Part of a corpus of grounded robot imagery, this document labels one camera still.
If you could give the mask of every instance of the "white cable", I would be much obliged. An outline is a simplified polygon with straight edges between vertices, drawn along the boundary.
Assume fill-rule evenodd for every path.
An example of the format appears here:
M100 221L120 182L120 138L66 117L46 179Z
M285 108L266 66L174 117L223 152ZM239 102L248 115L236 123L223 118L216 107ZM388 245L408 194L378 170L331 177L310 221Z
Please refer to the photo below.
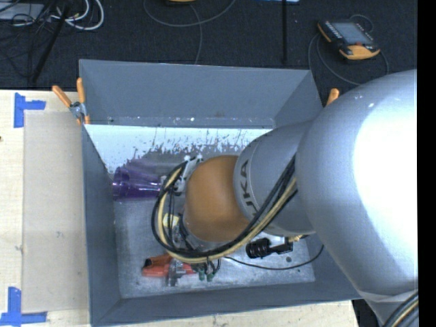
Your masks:
M100 0L95 0L95 2L97 3L99 9L100 9L100 20L99 22L92 26L92 27L81 27L80 25L75 25L74 23L72 23L70 20L66 19L66 23L68 23L69 25L71 25L72 27L76 28L76 29L80 29L83 31L90 31L90 30L96 30L97 28L100 28L100 26L103 24L104 21L104 10L103 10L103 5L100 2Z
M89 13L89 1L88 0L84 0L84 2L86 3L87 8L86 8L85 12L82 14L82 16L79 16L79 17L74 17L74 16L68 17L68 18L65 19L66 22L74 22L75 20L81 20L81 19L85 18L88 15L88 13ZM61 15L62 15L61 9L59 8L59 6L57 6L56 9L57 9L57 13L59 14L59 16L56 16L56 15L52 14L50 17L56 18L56 19L61 19Z

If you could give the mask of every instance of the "yellow cable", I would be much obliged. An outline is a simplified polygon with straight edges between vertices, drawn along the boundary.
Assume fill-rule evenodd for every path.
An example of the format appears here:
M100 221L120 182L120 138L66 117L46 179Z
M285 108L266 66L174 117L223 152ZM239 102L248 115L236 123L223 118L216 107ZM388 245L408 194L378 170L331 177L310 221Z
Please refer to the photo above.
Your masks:
M177 170L171 177L170 177L170 181L167 183L166 187L171 183L171 181L174 180L174 176L176 175L176 173L178 173L179 170ZM262 220L238 243L236 243L235 245L231 246L229 249L226 249L225 251L222 251L221 253L217 253L214 255L210 255L208 257L198 257L198 258L191 258L191 257L185 257L183 255L179 255L177 253L174 253L172 251L167 250L168 254L171 255L173 258L176 258L184 263L188 263L188 264L199 264L199 263L205 263L208 260L217 260L219 258L222 258L226 255L229 255L233 252L235 252L239 247L243 246L244 244L248 243L254 236L256 236L261 230L262 228L280 211L281 207L284 205L284 203L286 202L286 200L288 199L289 196L292 195L292 193L295 190L295 186L296 186L296 178L294 177L291 182L289 183L289 185L287 186L287 188L285 189L285 191L283 192L283 195L277 200L277 202L272 206L272 208L270 209L270 211L266 214L266 216L264 218L262 218ZM163 241L163 243L165 243L166 245L168 244L166 242L165 236L164 236L164 226L162 224L163 221L163 213L164 213L164 204L165 204L165 200L166 200L166 196L167 196L168 192L166 191L165 194L162 195L162 198L159 202L159 208L157 211L157 222L158 222L158 231L159 231L159 237L160 239Z
M396 321L393 323L392 327L397 327L401 323L401 321L403 321L410 314L410 311L415 309L417 306L418 306L418 300L415 301L410 307L404 310L401 315L398 316Z

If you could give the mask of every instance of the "purple plastic object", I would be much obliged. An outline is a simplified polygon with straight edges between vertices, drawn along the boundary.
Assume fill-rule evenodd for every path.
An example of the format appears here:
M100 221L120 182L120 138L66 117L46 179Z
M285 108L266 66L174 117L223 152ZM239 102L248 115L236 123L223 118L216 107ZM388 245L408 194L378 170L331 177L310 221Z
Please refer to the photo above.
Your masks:
M161 180L154 168L141 161L129 161L115 170L112 182L114 200L125 198L156 198Z

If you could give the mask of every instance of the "handheld device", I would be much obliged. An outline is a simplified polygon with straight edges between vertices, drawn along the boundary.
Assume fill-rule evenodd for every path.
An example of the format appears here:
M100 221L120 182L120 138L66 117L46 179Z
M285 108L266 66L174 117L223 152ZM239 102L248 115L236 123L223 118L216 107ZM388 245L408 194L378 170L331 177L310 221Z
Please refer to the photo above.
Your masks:
M321 20L317 26L321 35L346 59L359 61L380 53L373 37L352 20Z

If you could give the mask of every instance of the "orange object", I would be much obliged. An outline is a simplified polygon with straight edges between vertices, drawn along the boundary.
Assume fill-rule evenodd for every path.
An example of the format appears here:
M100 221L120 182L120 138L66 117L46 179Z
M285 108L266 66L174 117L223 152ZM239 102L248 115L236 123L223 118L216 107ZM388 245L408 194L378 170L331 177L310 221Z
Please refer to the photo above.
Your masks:
M77 78L76 81L77 93L79 94L79 102L84 103L86 96L84 94L83 80L82 78ZM91 123L89 115L84 116L84 123Z
M59 99L62 101L62 103L65 104L66 107L70 107L72 102L71 99L68 98L68 96L65 94L64 91L62 91L61 87L54 85L52 87L52 91L54 92L55 95L57 95L59 97Z
M339 90L338 89L331 89L330 94L328 95L326 106L338 98L339 98Z
M142 276L145 277L167 277L170 271L170 264L173 258L169 254L158 255L147 258L142 268ZM183 263L183 270L186 274L195 274L189 264Z
M91 123L91 119L89 118L87 109L84 104L86 97L84 94L82 78L77 79L76 86L79 96L79 102L76 102L74 104L72 103L71 99L68 98L67 94L62 91L61 87L53 85L52 91L58 96L62 103L64 103L65 106L72 111L73 115L76 117L77 124L80 125L82 123L82 120L84 121L84 123Z

